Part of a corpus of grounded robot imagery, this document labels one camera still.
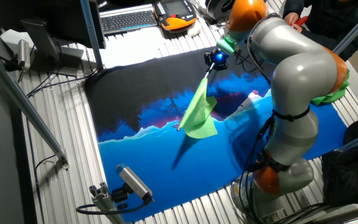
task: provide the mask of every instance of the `black bag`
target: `black bag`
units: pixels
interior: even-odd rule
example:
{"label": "black bag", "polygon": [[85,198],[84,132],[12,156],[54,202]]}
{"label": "black bag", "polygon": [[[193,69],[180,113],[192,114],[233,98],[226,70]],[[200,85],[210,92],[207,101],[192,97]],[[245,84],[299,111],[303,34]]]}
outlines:
{"label": "black bag", "polygon": [[[358,137],[358,121],[348,127],[344,144]],[[358,146],[322,156],[324,200],[333,207],[358,203]]]}

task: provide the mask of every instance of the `desk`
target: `desk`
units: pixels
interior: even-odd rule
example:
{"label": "desk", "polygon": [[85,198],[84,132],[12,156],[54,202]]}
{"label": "desk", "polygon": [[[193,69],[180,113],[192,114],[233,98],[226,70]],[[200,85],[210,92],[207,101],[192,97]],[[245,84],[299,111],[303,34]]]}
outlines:
{"label": "desk", "polygon": [[[280,0],[269,0],[268,9],[270,12],[282,12],[282,2]],[[208,25],[202,20],[201,34],[191,38],[187,35],[170,34],[169,39],[164,39],[159,32],[148,32],[147,29],[135,31],[135,35],[141,34],[142,38],[157,40],[153,41],[149,52],[149,57],[159,58],[173,54],[180,54],[191,50],[203,49],[214,46],[216,41],[223,33],[222,29]],[[122,43],[140,41],[134,38],[134,33],[110,36],[106,39],[106,45],[117,46]],[[69,47],[84,49],[84,57],[89,61],[95,61],[91,49],[86,49],[82,45],[71,44]],[[115,58],[106,58],[102,55],[105,62],[112,61],[113,65],[119,63],[134,63],[135,49],[126,46],[126,52],[107,52],[107,54],[118,55],[120,61]],[[84,70],[78,71],[78,76],[85,76]],[[46,75],[25,75],[21,87],[28,93],[35,88]],[[50,78],[50,82],[58,83],[71,80],[71,77]],[[88,187],[98,185],[106,181],[104,170],[96,140],[96,133],[92,122],[92,117],[85,93],[81,83],[71,82],[63,85],[57,85],[52,89],[45,89],[35,97],[30,99],[37,111],[49,126],[51,132],[55,135],[57,141],[64,148],[70,168],[65,171],[61,167],[55,166],[56,159],[53,158],[40,166],[37,175],[40,181],[40,194],[42,200],[42,209],[46,223],[109,223],[104,216],[86,216],[75,212],[79,205],[91,203],[91,194]],[[348,88],[344,98],[334,103],[335,109],[345,124],[350,125],[357,120],[358,100],[353,91]],[[27,152],[29,155],[29,164],[34,165],[32,155],[34,155],[35,164],[40,160],[52,156],[53,152],[42,140],[40,135],[30,125],[27,132],[27,124],[24,123],[25,137],[27,141]],[[282,196],[279,200],[282,203],[283,210],[277,213],[278,216],[284,217],[293,212],[323,201],[323,181],[321,179],[321,160],[313,159],[310,161],[314,169],[314,181],[309,186],[295,193]],[[34,173],[32,169],[31,176],[33,180],[33,189],[35,189]],[[40,203],[37,199],[37,192],[34,190],[34,199],[37,209],[37,218],[42,223],[40,215]],[[187,202],[183,205],[168,209],[164,212],[155,214],[145,220],[136,223],[233,223],[240,224],[241,220],[236,215],[235,209],[230,198],[230,186],[219,189],[211,194],[200,197],[196,200]]]}

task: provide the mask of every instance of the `green fabric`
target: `green fabric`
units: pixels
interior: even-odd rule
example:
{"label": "green fabric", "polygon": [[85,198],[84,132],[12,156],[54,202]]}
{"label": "green fabric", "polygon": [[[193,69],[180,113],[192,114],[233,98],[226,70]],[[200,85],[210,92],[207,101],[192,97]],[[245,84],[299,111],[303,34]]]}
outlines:
{"label": "green fabric", "polygon": [[332,102],[340,99],[342,96],[345,95],[346,87],[350,85],[349,82],[347,81],[347,79],[349,79],[349,69],[347,70],[346,79],[343,82],[342,86],[339,87],[339,89],[337,89],[335,92],[330,93],[330,94],[328,94],[326,96],[321,96],[321,97],[314,98],[311,102],[314,105],[318,106],[321,103],[332,103]]}
{"label": "green fabric", "polygon": [[224,39],[219,39],[217,45],[226,51],[226,53],[233,54],[236,50],[237,42],[230,35],[227,35]]}
{"label": "green fabric", "polygon": [[206,97],[207,85],[208,79],[203,78],[179,124],[179,128],[183,128],[191,138],[203,139],[218,133],[211,117],[216,99]]}

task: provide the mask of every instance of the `blue light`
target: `blue light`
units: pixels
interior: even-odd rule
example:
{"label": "blue light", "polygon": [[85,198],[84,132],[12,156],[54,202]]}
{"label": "blue light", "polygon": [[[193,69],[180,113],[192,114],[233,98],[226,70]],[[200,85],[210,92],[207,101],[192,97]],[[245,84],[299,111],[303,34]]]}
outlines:
{"label": "blue light", "polygon": [[223,54],[219,53],[217,55],[215,55],[216,60],[222,60],[223,59]]}

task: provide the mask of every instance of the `monitor stand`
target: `monitor stand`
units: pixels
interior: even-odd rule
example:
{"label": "monitor stand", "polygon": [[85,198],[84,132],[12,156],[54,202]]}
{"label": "monitor stand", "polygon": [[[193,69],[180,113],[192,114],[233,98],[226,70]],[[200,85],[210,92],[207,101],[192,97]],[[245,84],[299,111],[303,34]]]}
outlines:
{"label": "monitor stand", "polygon": [[[31,40],[37,46],[37,50],[31,56],[31,70],[45,73],[58,73],[76,77],[81,68],[84,50],[59,47],[53,41],[46,29],[46,22],[39,19],[23,19],[24,29]],[[90,62],[89,67],[84,68],[90,73],[91,68],[96,68],[96,63]]]}

